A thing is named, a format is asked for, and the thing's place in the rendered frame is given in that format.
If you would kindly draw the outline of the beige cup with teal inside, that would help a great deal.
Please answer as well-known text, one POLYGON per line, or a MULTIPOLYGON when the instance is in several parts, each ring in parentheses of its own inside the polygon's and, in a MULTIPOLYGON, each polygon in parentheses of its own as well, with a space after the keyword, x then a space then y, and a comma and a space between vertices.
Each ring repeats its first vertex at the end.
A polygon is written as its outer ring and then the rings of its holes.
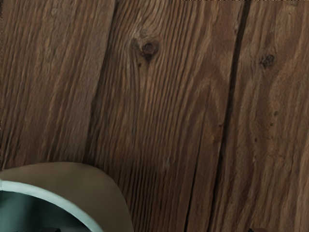
POLYGON ((74 162, 0 171, 0 232, 134 232, 117 184, 102 170, 74 162))

